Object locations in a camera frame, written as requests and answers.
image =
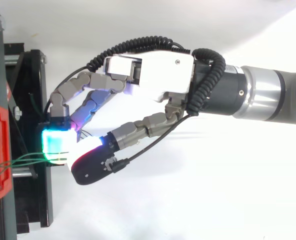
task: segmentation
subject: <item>black cable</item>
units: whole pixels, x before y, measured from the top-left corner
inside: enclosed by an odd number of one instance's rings
[[[184,49],[183,46],[181,46],[179,43],[176,43],[176,42],[173,42],[173,43],[172,43],[172,46],[176,46],[176,47],[178,47],[178,48],[180,48],[180,49]]]
[[[85,132],[86,134],[88,134],[89,136],[93,136],[93,135],[91,135],[88,131],[86,131],[86,130],[81,130],[81,132],[83,133],[83,132]]]
[[[57,87],[59,88],[61,85],[63,85],[64,83],[66,83],[69,79],[71,79],[74,75],[76,75],[77,73],[81,72],[82,70],[85,70],[87,69],[85,66],[77,69],[76,71],[74,71],[73,73],[71,73],[69,76],[67,76]],[[44,118],[46,119],[47,118],[47,112],[48,112],[48,109],[49,109],[49,106],[50,106],[50,99],[48,100],[47,104],[46,104],[46,107],[44,108],[44,111],[43,111],[43,115],[44,115]]]
[[[192,93],[187,104],[187,113],[191,116],[198,116],[204,106],[206,98],[211,94],[212,90],[223,76],[226,62],[219,53],[206,48],[196,49],[191,55],[199,61],[213,61],[209,73],[197,86],[196,91]]]
[[[86,67],[90,72],[95,73],[100,67],[103,66],[105,58],[114,54],[124,54],[126,52],[136,51],[146,47],[159,47],[161,50],[170,50],[172,46],[183,49],[183,46],[180,44],[175,43],[173,40],[163,36],[146,36],[134,38],[124,41],[123,43],[119,43],[112,48],[108,48],[106,51],[97,55],[94,59],[87,63]]]
[[[167,131],[165,131],[160,137],[158,137],[155,141],[150,143],[148,146],[146,146],[143,150],[137,152],[135,155],[131,156],[130,158],[125,158],[116,162],[113,162],[111,164],[111,169],[114,173],[117,173],[121,169],[125,168],[131,161],[138,158],[140,155],[147,152],[149,149],[151,149],[153,146],[155,146],[157,143],[159,143],[161,140],[163,140],[168,134],[170,134],[176,127],[178,127],[179,124],[181,124],[186,119],[192,117],[191,115],[186,115],[183,118],[181,118],[179,121],[177,121],[175,124],[173,124]]]
[[[149,149],[151,149],[153,146],[155,146],[157,143],[159,143],[161,140],[163,140],[168,134],[170,134],[176,127],[178,127],[179,124],[181,124],[186,119],[190,118],[191,115],[186,115],[183,118],[181,118],[179,121],[174,123],[167,131],[165,131],[160,137],[158,137],[155,141],[153,141],[151,144],[146,146],[143,150],[137,152],[135,155],[128,158],[128,161],[131,162],[132,160],[138,158],[140,155],[147,152]]]

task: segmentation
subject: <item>glowing cube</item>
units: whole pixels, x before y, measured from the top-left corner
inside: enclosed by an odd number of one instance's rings
[[[68,157],[68,152],[77,143],[77,133],[74,129],[42,131],[42,152],[48,161],[53,164],[65,164],[66,160],[59,160]]]

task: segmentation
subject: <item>green wire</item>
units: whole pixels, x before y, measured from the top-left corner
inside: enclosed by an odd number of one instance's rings
[[[35,159],[17,159],[17,160],[14,160],[12,161],[13,163],[16,163],[16,162],[25,162],[25,161],[31,161],[31,160],[34,160],[35,162],[28,162],[28,163],[22,163],[22,164],[17,164],[17,165],[13,165],[13,164],[10,164],[10,165],[7,165],[7,166],[4,166],[4,169],[0,172],[0,175],[3,174],[8,168],[12,167],[12,168],[18,168],[18,167],[24,167],[24,166],[29,166],[31,164],[39,164],[39,163],[44,163],[44,162],[48,162],[48,160],[44,159],[44,158],[35,158]],[[67,160],[67,158],[59,158],[59,159],[55,159],[54,161],[62,161],[62,160]]]
[[[67,154],[67,153],[69,153],[69,152],[68,152],[68,151],[64,151],[64,152],[49,152],[49,153],[48,153],[48,152],[47,152],[47,153],[43,153],[43,152],[33,152],[33,153],[27,153],[27,154],[25,154],[25,155],[22,155],[22,156],[16,158],[16,160],[17,160],[17,159],[22,159],[22,158],[24,158],[24,157],[31,156],[31,155]]]
[[[1,172],[0,175],[2,173],[4,173],[8,168],[18,168],[18,167],[24,167],[24,166],[29,166],[29,165],[33,165],[33,164],[38,164],[38,163],[43,163],[43,162],[48,162],[48,160],[45,157],[45,154],[67,154],[68,152],[49,152],[49,153],[44,153],[44,152],[32,152],[32,153],[27,153],[24,154],[18,158],[16,158],[15,160],[10,160],[10,161],[5,161],[3,163],[0,164],[0,168],[4,168]],[[45,158],[25,158],[27,156],[33,156],[33,155],[43,155]],[[50,161],[63,161],[63,160],[67,160],[67,158],[58,158],[58,159],[51,159]],[[16,164],[17,162],[27,162],[27,161],[32,161],[32,162],[28,162],[28,163],[22,163],[22,164]]]

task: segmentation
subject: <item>silver arm segment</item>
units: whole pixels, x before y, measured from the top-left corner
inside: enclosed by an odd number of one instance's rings
[[[169,96],[170,99],[165,106],[165,113],[159,112],[146,116],[143,120],[127,122],[111,131],[120,150],[135,145],[138,140],[145,137],[161,136],[183,117],[186,107],[183,103],[186,97],[185,94],[172,93]]]
[[[77,78],[70,79],[51,94],[50,116],[52,118],[68,117],[69,106],[66,103],[80,94],[84,87],[94,89],[94,91],[88,93],[82,105],[71,115],[71,120],[75,123],[77,131],[88,123],[94,114],[115,94],[124,91],[126,81],[114,80],[105,74],[81,72]]]

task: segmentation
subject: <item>coiled black cable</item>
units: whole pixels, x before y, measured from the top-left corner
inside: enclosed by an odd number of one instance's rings
[[[191,55],[199,61],[213,61],[210,72],[197,86],[196,91],[192,93],[186,107],[186,111],[189,115],[198,116],[199,111],[201,111],[204,106],[206,98],[211,94],[212,90],[223,76],[226,62],[219,53],[206,48],[196,49]]]
[[[145,52],[150,52],[154,50],[168,50],[176,53],[190,54],[189,49],[178,48],[178,47],[167,48],[163,46],[144,46],[144,47],[136,48],[133,52],[135,52],[136,54],[139,54],[139,53],[145,53]]]
[[[172,46],[179,46],[179,48],[182,47],[178,43],[173,42],[173,40],[163,36],[146,36],[134,38],[129,41],[119,43],[111,49],[109,48],[101,54],[97,55],[94,59],[87,63],[86,67],[90,72],[95,73],[99,68],[103,66],[105,58],[114,54],[123,54],[132,51],[135,52],[139,51],[139,49],[141,48],[146,47],[162,47],[164,50],[170,50]]]

